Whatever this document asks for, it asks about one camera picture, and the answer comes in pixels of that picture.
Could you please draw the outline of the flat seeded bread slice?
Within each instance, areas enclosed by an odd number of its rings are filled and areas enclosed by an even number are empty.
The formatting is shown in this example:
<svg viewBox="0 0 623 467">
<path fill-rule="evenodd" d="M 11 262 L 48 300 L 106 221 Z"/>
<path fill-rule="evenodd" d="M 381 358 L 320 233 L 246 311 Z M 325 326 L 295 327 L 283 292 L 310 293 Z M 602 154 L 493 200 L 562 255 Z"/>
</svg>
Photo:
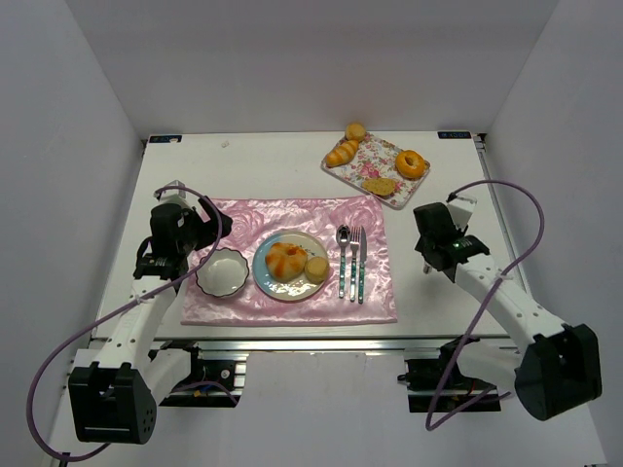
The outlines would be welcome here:
<svg viewBox="0 0 623 467">
<path fill-rule="evenodd" d="M 368 178 L 362 182 L 362 188 L 369 193 L 385 198 L 396 190 L 397 182 L 390 178 Z"/>
</svg>

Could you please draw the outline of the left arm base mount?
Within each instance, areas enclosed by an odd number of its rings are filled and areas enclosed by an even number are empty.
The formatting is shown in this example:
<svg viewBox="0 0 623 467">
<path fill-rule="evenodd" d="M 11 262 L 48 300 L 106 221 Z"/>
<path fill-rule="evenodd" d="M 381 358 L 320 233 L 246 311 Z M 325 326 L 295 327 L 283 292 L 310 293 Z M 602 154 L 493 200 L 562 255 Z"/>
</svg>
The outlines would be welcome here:
<svg viewBox="0 0 623 467">
<path fill-rule="evenodd" d="M 191 372 L 161 402 L 170 408 L 234 408 L 244 388 L 246 355 L 203 349 L 197 341 L 163 342 L 152 346 L 149 358 L 161 350 L 185 350 L 191 355 Z"/>
</svg>

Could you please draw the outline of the aluminium table frame rail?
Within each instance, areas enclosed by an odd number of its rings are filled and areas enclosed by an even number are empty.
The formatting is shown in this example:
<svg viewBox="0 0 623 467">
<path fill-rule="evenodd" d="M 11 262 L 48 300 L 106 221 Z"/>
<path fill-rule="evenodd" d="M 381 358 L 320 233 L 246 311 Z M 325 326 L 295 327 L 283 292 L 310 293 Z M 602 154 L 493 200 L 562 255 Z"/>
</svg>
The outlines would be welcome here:
<svg viewBox="0 0 623 467">
<path fill-rule="evenodd" d="M 173 341 L 190 342 L 193 340 Z M 296 339 L 296 340 L 209 340 L 197 341 L 203 349 L 212 351 L 231 351 L 248 355 L 252 352 L 364 352 L 381 354 L 388 352 L 405 352 L 407 348 L 419 346 L 440 347 L 444 339 Z M 191 355 L 185 350 L 161 350 L 154 360 L 149 358 L 152 346 L 161 345 L 166 341 L 148 342 L 139 338 L 110 338 L 100 349 L 87 352 L 88 361 L 80 363 L 72 361 L 71 374 L 82 374 L 84 370 L 95 366 L 98 370 L 109 373 L 116 372 L 128 364 L 136 369 L 147 387 L 154 390 L 162 386 L 173 390 L 173 387 L 191 372 Z"/>
</svg>

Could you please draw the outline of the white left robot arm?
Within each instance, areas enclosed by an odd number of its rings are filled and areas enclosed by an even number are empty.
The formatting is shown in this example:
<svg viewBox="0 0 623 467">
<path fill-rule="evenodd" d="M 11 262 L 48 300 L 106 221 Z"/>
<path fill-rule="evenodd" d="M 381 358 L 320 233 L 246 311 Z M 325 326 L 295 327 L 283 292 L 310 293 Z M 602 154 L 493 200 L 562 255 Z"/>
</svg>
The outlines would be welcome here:
<svg viewBox="0 0 623 467">
<path fill-rule="evenodd" d="M 232 220 L 205 200 L 209 218 L 183 200 L 160 202 L 151 211 L 151 234 L 137 250 L 132 307 L 87 367 L 75 368 L 68 388 L 74 427 L 81 442 L 145 444 L 157 407 L 192 370 L 185 350 L 149 355 L 160 323 L 175 301 L 188 258 L 230 234 Z"/>
</svg>

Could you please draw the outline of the striped long bread roll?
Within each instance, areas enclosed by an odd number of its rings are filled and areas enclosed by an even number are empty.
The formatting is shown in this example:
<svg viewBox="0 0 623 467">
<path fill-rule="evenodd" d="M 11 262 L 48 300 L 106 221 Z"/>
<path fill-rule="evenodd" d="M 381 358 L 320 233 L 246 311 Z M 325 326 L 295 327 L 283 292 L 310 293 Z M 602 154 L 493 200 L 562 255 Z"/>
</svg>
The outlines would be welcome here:
<svg viewBox="0 0 623 467">
<path fill-rule="evenodd" d="M 359 142 L 356 140 L 347 140 L 338 146 L 336 146 L 325 157 L 325 164 L 327 167 L 336 167 L 350 163 L 354 158 L 359 147 Z"/>
</svg>

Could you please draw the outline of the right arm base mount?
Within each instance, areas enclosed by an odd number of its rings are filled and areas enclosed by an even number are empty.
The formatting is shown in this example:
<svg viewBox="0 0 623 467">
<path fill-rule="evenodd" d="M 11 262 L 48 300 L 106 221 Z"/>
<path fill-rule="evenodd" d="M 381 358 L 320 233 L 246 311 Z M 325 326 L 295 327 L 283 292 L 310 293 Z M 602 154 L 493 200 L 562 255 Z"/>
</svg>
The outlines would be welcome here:
<svg viewBox="0 0 623 467">
<path fill-rule="evenodd" d="M 460 337 L 445 341 L 440 347 L 419 346 L 404 352 L 405 370 L 397 382 L 407 388 L 409 413 L 426 413 L 438 381 L 449 363 Z M 490 385 L 480 379 L 463 376 L 454 365 L 436 406 L 438 413 L 449 413 L 475 399 Z"/>
</svg>

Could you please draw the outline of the floral serving tray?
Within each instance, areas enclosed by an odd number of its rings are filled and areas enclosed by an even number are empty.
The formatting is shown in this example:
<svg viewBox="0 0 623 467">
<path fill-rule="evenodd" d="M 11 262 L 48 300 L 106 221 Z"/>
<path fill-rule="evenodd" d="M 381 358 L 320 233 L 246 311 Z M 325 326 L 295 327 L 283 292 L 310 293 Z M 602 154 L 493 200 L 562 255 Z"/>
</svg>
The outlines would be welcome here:
<svg viewBox="0 0 623 467">
<path fill-rule="evenodd" d="M 364 194 L 371 195 L 363 184 L 368 179 L 386 178 L 396 183 L 394 191 L 386 196 L 377 195 L 381 203 L 399 210 L 406 206 L 412 195 L 419 188 L 429 173 L 430 163 L 424 162 L 421 177 L 409 179 L 397 169 L 396 159 L 402 149 L 395 144 L 382 139 L 372 133 L 367 133 L 359 143 L 353 159 L 342 165 L 329 167 L 326 161 L 320 163 L 320 168 L 327 174 L 346 183 Z"/>
</svg>

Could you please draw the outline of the golden bagel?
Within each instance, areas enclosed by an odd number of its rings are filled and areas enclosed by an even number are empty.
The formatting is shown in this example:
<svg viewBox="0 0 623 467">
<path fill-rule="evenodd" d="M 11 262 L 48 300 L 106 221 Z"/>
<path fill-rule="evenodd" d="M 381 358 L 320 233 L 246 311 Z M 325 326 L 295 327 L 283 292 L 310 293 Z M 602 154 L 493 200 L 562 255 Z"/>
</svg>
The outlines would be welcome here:
<svg viewBox="0 0 623 467">
<path fill-rule="evenodd" d="M 400 175 L 407 179 L 419 179 L 426 170 L 426 161 L 413 150 L 400 152 L 395 159 L 395 166 Z"/>
</svg>

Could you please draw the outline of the blue label right corner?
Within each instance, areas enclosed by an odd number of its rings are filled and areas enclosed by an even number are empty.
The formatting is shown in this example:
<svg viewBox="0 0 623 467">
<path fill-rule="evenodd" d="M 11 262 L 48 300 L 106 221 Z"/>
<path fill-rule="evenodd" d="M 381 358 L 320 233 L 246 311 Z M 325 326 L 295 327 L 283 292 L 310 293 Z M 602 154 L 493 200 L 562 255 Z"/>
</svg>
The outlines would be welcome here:
<svg viewBox="0 0 623 467">
<path fill-rule="evenodd" d="M 452 131 L 452 130 L 438 131 L 437 136 L 440 139 L 471 139 L 472 138 L 472 135 L 469 131 Z"/>
</svg>

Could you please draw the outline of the round bun at tray top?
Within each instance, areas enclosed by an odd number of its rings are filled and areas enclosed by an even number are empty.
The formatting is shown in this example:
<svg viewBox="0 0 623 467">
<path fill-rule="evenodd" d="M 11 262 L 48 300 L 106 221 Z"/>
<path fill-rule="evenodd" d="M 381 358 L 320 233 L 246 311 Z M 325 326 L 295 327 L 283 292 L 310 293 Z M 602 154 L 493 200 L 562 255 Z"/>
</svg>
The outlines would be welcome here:
<svg viewBox="0 0 623 467">
<path fill-rule="evenodd" d="M 350 123 L 346 127 L 345 138 L 346 140 L 353 140 L 361 142 L 364 140 L 367 134 L 366 128 L 361 123 Z"/>
</svg>

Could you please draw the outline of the blue label corner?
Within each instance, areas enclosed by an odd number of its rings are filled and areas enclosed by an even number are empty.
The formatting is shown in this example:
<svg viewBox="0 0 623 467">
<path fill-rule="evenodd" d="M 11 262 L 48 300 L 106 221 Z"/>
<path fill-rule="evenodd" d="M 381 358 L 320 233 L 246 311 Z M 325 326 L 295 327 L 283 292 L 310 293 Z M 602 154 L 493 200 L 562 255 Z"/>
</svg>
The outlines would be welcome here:
<svg viewBox="0 0 623 467">
<path fill-rule="evenodd" d="M 438 131 L 437 136 L 440 139 L 471 139 L 472 138 L 472 135 L 469 131 L 452 131 L 452 130 Z"/>
<path fill-rule="evenodd" d="M 178 134 L 173 135 L 151 135 L 149 144 L 175 144 L 182 140 L 182 136 Z"/>
</svg>

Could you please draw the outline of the small round muffin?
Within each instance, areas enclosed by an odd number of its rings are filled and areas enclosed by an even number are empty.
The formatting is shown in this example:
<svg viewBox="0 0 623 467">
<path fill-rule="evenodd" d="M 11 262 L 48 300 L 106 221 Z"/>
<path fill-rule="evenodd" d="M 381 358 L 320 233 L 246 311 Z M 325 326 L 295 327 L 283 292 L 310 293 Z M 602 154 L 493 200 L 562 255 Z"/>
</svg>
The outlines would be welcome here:
<svg viewBox="0 0 623 467">
<path fill-rule="evenodd" d="M 312 257 L 305 264 L 305 275 L 308 281 L 314 284 L 324 282 L 329 273 L 329 263 L 326 258 Z"/>
</svg>

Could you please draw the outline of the blue and cream plate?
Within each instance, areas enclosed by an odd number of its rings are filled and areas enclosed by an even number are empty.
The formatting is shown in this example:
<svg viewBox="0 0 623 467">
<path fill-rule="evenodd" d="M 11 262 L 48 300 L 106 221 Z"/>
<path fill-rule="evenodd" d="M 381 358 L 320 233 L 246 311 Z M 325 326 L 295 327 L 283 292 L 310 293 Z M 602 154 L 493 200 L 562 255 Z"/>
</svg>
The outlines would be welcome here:
<svg viewBox="0 0 623 467">
<path fill-rule="evenodd" d="M 325 281 L 318 284 L 313 283 L 306 277 L 304 271 L 288 282 L 279 282 L 270 275 L 266 265 L 266 256 L 273 244 L 279 241 L 301 247 L 308 254 L 308 259 L 328 259 L 325 247 L 318 239 L 308 233 L 300 231 L 274 233 L 265 239 L 255 251 L 252 273 L 256 285 L 267 296 L 282 302 L 300 302 L 313 296 L 321 289 Z"/>
</svg>

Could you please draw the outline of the blue label left corner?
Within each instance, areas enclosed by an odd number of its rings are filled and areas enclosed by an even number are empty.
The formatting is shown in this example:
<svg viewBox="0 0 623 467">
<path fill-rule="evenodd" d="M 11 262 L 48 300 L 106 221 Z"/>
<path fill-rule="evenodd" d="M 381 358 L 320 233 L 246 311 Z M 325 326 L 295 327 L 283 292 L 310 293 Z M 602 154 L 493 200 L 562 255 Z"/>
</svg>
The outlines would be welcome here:
<svg viewBox="0 0 623 467">
<path fill-rule="evenodd" d="M 182 140 L 182 136 L 178 134 L 173 135 L 151 135 L 149 144 L 175 144 Z"/>
</svg>

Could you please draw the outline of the orange striped ring bread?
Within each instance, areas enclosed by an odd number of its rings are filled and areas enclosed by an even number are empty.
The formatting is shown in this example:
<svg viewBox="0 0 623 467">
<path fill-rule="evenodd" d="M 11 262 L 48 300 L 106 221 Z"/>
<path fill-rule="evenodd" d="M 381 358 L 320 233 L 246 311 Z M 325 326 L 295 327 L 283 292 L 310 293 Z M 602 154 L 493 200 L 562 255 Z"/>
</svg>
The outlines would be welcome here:
<svg viewBox="0 0 623 467">
<path fill-rule="evenodd" d="M 298 277 L 308 261 L 307 252 L 293 243 L 274 243 L 266 257 L 265 264 L 270 276 L 279 282 L 289 282 Z"/>
</svg>

